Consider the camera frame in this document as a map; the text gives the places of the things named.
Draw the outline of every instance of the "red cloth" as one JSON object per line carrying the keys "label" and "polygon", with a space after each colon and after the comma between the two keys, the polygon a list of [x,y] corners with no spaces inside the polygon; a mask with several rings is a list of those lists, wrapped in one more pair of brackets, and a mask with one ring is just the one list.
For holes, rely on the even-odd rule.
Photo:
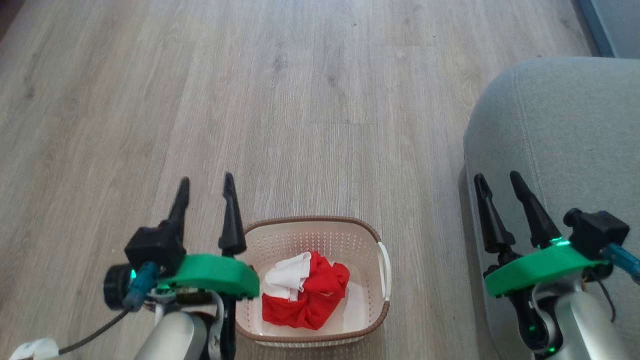
{"label": "red cloth", "polygon": [[318,330],[344,298],[349,276],[346,266],[331,266],[313,251],[309,277],[303,284],[305,291],[298,294],[298,301],[262,294],[262,319],[275,325]]}

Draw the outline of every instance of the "gray ottoman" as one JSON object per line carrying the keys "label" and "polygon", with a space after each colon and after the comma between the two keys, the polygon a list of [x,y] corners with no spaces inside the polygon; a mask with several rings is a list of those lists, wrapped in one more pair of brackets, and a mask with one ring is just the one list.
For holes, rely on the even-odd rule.
{"label": "gray ottoman", "polygon": [[[484,252],[473,176],[482,172],[514,250],[534,249],[509,172],[519,171],[563,236],[570,208],[605,209],[631,227],[625,248],[640,255],[640,60],[550,58],[501,74],[478,100],[465,133],[465,166],[481,272],[496,264]],[[640,354],[640,286],[616,269],[606,280],[627,352]],[[609,307],[597,285],[589,292]],[[489,330],[503,359],[528,359],[508,299],[484,293]]]}

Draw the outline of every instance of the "white cloth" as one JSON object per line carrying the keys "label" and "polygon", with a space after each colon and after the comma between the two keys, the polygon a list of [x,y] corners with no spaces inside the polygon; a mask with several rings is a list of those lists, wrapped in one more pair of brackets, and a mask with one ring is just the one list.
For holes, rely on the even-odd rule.
{"label": "white cloth", "polygon": [[305,291],[304,284],[309,277],[311,253],[309,251],[278,262],[264,276],[264,293],[289,301],[298,301],[298,292]]}

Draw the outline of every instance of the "wooden floor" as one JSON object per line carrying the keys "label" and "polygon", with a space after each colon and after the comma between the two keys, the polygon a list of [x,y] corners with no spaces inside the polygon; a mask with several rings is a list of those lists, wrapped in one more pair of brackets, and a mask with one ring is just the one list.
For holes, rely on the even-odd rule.
{"label": "wooden floor", "polygon": [[[186,243],[217,252],[225,170],[245,223],[345,215],[387,244],[384,326],[238,359],[494,359],[458,190],[500,71],[589,55],[570,0],[27,1],[0,42],[0,354],[114,316],[108,266],[192,180]],[[69,359],[130,359],[140,312]]]}

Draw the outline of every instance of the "plastic basket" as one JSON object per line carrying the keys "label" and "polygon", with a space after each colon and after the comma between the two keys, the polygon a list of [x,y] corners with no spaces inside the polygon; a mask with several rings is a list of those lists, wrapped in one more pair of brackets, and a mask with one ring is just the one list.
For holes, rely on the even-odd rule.
{"label": "plastic basket", "polygon": [[316,250],[351,273],[347,294],[318,330],[276,326],[262,320],[262,301],[238,302],[236,329],[244,337],[273,347],[327,347],[352,343],[384,321],[391,296],[389,255],[376,231],[354,218],[280,218],[252,224],[245,231],[247,251],[237,258],[264,280],[278,261]]}

